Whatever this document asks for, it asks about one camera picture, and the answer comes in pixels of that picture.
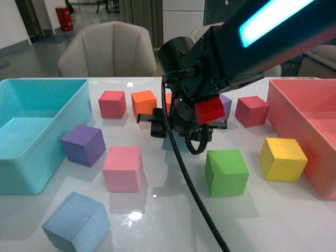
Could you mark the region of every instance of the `cyan light strip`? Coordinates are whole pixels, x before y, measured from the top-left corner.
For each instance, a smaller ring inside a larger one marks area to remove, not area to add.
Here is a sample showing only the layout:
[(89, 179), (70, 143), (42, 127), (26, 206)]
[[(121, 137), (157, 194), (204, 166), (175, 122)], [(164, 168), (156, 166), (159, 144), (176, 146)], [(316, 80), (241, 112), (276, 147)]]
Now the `cyan light strip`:
[(248, 47), (314, 0), (270, 0), (239, 28), (241, 43)]

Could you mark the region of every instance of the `floor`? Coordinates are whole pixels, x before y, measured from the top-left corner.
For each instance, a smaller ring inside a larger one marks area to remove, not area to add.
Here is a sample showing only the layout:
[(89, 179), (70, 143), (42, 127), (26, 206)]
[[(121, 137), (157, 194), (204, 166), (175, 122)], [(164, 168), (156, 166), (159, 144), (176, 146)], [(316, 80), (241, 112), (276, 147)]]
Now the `floor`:
[(59, 77), (57, 62), (69, 46), (74, 36), (84, 27), (120, 20), (119, 13), (107, 13), (100, 5), (72, 5), (75, 12), (71, 15), (73, 30), (59, 31), (56, 36), (47, 37), (13, 54), (0, 58), (0, 81), (9, 78)]

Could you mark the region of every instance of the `chair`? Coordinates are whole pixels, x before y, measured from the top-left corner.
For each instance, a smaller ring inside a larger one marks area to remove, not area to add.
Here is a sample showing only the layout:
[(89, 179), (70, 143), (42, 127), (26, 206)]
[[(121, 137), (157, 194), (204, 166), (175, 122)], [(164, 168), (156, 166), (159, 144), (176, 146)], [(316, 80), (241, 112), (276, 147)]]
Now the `chair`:
[(155, 77), (149, 32), (119, 21), (81, 30), (58, 61), (60, 77)]
[[(211, 24), (211, 25), (205, 25), (205, 26), (196, 28), (188, 34), (188, 37), (191, 38), (194, 43), (196, 43), (200, 39), (200, 37), (202, 37), (211, 26), (219, 26), (222, 24), (223, 22)], [(264, 72), (264, 76), (265, 77), (280, 77), (281, 76), (281, 65), (277, 65), (275, 67), (272, 67), (266, 70)]]
[(336, 78), (336, 46), (320, 45), (305, 53), (298, 76)]

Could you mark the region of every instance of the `green cube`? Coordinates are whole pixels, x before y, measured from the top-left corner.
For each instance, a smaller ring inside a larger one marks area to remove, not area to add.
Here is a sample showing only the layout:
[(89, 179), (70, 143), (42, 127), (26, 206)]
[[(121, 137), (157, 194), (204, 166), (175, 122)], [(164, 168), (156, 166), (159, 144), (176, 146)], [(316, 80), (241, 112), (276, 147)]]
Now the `green cube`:
[(243, 195), (249, 170), (239, 150), (208, 151), (205, 176), (210, 197)]

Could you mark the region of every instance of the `foam cube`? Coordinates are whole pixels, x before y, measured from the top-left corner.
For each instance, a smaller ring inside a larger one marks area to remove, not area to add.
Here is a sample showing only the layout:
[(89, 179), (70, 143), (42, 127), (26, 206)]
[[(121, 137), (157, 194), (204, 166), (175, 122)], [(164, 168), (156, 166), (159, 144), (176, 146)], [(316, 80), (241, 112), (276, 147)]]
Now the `foam cube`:
[(269, 104), (258, 96), (239, 98), (235, 117), (245, 126), (252, 127), (265, 123)]
[(156, 96), (152, 90), (131, 93), (133, 113), (135, 118), (138, 114), (152, 114), (156, 108)]
[(105, 91), (98, 100), (102, 118), (121, 119), (126, 111), (124, 91)]
[(166, 94), (166, 106), (167, 106), (167, 112), (170, 112), (170, 106), (172, 104), (172, 93)]
[(52, 244), (67, 252), (93, 252), (111, 224), (102, 203), (69, 194), (42, 228)]
[(205, 175), (210, 197), (243, 195), (249, 170), (239, 150), (208, 151)]
[(200, 125), (210, 123), (225, 116), (225, 110), (219, 97), (195, 103), (195, 115)]
[(220, 94), (219, 98), (224, 106), (225, 110), (225, 116), (222, 118), (219, 118), (219, 122), (224, 122), (225, 120), (229, 119), (230, 117), (230, 111), (231, 111), (231, 105), (232, 105), (232, 100), (230, 98), (227, 98), (225, 95)]
[(139, 192), (143, 171), (141, 148), (111, 147), (102, 171), (110, 192)]
[(68, 160), (93, 166), (106, 150), (100, 129), (78, 125), (61, 139)]
[(296, 182), (308, 159), (295, 139), (266, 138), (260, 163), (266, 180)]
[[(178, 150), (180, 152), (184, 152), (184, 153), (188, 153), (189, 150), (187, 148), (187, 145), (185, 144), (185, 139), (184, 137), (182, 136), (179, 136), (178, 133), (173, 130), (173, 135), (174, 135), (174, 138), (175, 138), (175, 142), (177, 144), (177, 147), (178, 147)], [(164, 151), (174, 151), (173, 150), (173, 147), (172, 147), (172, 143), (170, 142), (170, 138), (167, 134), (167, 136), (165, 137), (165, 139), (163, 139), (163, 142), (162, 142), (162, 149)]]

